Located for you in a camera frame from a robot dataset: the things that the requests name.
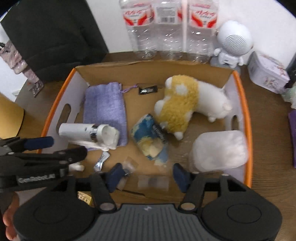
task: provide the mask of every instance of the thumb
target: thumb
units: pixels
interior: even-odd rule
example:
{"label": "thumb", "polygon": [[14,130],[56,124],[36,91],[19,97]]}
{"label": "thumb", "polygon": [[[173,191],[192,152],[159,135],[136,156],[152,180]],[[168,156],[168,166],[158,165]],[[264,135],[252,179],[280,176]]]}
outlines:
{"label": "thumb", "polygon": [[15,193],[12,198],[12,202],[8,209],[5,211],[3,215],[3,222],[6,226],[13,226],[12,220],[13,215],[15,214],[15,211],[20,206],[20,201],[18,195]]}

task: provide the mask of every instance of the screw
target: screw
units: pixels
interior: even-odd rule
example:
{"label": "screw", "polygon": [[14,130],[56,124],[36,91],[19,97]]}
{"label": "screw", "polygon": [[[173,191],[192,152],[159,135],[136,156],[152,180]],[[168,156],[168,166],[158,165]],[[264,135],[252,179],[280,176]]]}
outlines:
{"label": "screw", "polygon": [[102,209],[103,211],[111,211],[114,208],[115,208],[115,205],[110,202],[104,202],[100,205],[100,209]]}
{"label": "screw", "polygon": [[181,204],[181,208],[186,211],[191,211],[195,209],[195,205],[191,202],[185,202]]}

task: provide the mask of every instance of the bottle label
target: bottle label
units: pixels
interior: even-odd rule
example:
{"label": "bottle label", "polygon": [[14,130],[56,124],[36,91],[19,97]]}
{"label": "bottle label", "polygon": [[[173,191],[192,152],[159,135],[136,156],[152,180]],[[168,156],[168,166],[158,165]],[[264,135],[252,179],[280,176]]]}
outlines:
{"label": "bottle label", "polygon": [[182,23],[181,4],[159,4],[155,6],[156,23],[179,24]]}
{"label": "bottle label", "polygon": [[209,4],[190,5],[188,19],[192,27],[215,28],[217,23],[217,7]]}
{"label": "bottle label", "polygon": [[151,5],[122,9],[127,26],[143,26],[151,23],[154,13]]}

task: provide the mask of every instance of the clear plastic container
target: clear plastic container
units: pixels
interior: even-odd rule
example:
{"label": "clear plastic container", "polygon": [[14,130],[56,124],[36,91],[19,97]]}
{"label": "clear plastic container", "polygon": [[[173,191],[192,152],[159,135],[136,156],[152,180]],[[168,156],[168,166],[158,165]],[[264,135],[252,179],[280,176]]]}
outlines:
{"label": "clear plastic container", "polygon": [[150,1],[119,1],[134,53],[139,59],[153,58],[157,53],[154,12]]}
{"label": "clear plastic container", "polygon": [[188,0],[187,58],[207,63],[213,52],[218,0]]}
{"label": "clear plastic container", "polygon": [[177,60],[183,53],[183,25],[181,0],[154,0],[153,10],[161,57]]}

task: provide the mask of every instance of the plush toy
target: plush toy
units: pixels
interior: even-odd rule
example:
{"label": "plush toy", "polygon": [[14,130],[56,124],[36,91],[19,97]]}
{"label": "plush toy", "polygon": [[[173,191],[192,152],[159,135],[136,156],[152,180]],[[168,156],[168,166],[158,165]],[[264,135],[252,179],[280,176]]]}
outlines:
{"label": "plush toy", "polygon": [[165,81],[165,97],[154,106],[155,118],[167,132],[183,139],[193,112],[208,116],[210,122],[222,119],[232,110],[224,91],[186,75]]}

